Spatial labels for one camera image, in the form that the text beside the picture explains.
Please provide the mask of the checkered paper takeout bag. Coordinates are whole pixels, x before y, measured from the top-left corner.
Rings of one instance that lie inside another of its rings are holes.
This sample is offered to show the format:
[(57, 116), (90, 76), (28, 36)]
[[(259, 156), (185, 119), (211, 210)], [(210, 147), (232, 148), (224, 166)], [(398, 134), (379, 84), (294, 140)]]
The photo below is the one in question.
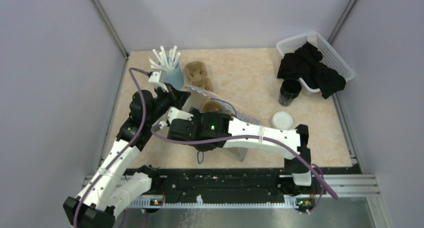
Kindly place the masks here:
[(225, 99), (218, 94), (194, 85), (186, 85), (182, 89), (190, 92), (182, 109), (191, 113), (195, 111), (194, 120), (197, 140), (208, 140), (227, 137), (235, 134), (229, 130), (230, 121), (238, 119), (241, 122), (260, 125), (261, 119), (248, 109)]

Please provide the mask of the stack of black cups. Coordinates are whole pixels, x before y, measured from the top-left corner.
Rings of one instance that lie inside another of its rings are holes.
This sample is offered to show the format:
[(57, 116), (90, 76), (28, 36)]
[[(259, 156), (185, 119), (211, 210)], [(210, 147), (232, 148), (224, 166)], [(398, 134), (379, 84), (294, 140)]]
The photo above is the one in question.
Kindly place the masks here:
[(301, 83), (296, 79), (285, 79), (280, 87), (278, 101), (282, 106), (289, 106), (302, 90)]

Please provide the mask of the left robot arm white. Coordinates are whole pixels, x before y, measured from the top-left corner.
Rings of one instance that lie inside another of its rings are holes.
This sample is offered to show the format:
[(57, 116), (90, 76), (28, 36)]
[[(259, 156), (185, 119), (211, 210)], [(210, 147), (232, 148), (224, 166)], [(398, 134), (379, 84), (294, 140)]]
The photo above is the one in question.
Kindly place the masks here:
[(129, 105), (129, 116), (122, 124), (109, 154), (95, 175), (76, 197), (69, 196), (63, 209), (75, 228), (111, 228), (116, 218), (143, 193), (154, 195), (160, 181), (151, 167), (137, 172), (117, 187), (131, 162), (141, 154), (152, 136), (151, 128), (171, 107), (181, 109), (191, 96), (189, 91), (156, 88), (137, 91)]

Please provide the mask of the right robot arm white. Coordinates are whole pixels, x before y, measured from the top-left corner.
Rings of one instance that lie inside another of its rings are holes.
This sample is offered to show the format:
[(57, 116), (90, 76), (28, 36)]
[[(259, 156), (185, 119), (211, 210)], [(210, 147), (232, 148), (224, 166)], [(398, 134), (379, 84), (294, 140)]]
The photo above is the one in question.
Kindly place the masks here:
[(251, 124), (218, 112), (190, 112), (170, 108), (166, 115), (167, 138), (200, 152), (214, 149), (254, 149), (284, 157), (285, 169), (293, 176), (293, 188), (307, 194), (314, 186), (311, 165), (303, 154), (309, 150), (296, 129), (280, 130)]

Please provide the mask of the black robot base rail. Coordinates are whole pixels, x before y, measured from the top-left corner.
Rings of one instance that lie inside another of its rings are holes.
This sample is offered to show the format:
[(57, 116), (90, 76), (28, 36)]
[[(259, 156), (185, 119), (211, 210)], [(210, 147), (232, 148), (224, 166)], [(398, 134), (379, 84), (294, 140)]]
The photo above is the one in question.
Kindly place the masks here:
[(149, 191), (129, 205), (150, 213), (184, 208), (311, 208), (321, 185), (295, 185), (283, 168), (138, 169), (152, 175)]

